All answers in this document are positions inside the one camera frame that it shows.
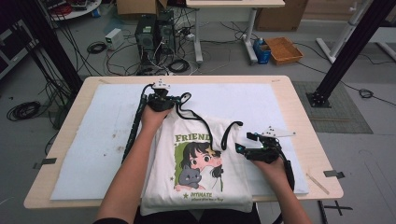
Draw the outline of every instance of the anime girl print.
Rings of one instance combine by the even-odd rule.
[[[180,144],[177,159],[175,190],[219,189],[222,190],[221,152],[214,151],[207,142]]]

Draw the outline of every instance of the human hand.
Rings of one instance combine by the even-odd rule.
[[[142,129],[148,129],[154,132],[157,131],[161,124],[163,124],[163,119],[169,114],[169,112],[171,112],[171,110],[172,109],[156,112],[146,105],[141,119]]]
[[[251,161],[255,164],[264,174],[269,184],[273,189],[287,186],[289,187],[288,179],[285,173],[285,166],[283,160],[279,157],[270,164],[264,161]]]

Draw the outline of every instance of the human arm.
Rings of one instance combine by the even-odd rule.
[[[145,107],[140,133],[114,176],[99,207],[97,219],[117,217],[128,223],[134,222],[149,164],[151,142],[169,112],[155,112],[149,106]]]
[[[279,201],[285,224],[312,223],[305,210],[291,190],[281,158],[267,164],[252,161],[264,174]]]

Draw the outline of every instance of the computer tower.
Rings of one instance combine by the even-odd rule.
[[[162,49],[164,54],[174,54],[176,52],[174,11],[166,10],[160,12],[158,17],[160,36],[163,42]]]
[[[157,64],[161,56],[160,35],[155,14],[140,17],[134,32],[142,65]]]

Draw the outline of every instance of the desk leg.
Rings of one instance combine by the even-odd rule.
[[[250,65],[257,63],[257,56],[256,53],[254,53],[253,46],[251,45],[250,42],[251,32],[253,31],[254,19],[256,18],[256,13],[257,13],[257,8],[255,7],[252,8],[250,12],[250,17],[248,19],[247,34],[242,36],[245,47],[247,48],[248,56],[250,58]]]
[[[199,9],[195,10],[195,38],[194,38],[194,49],[195,49],[195,61],[198,63],[198,67],[204,61],[202,57],[201,42],[199,40]]]

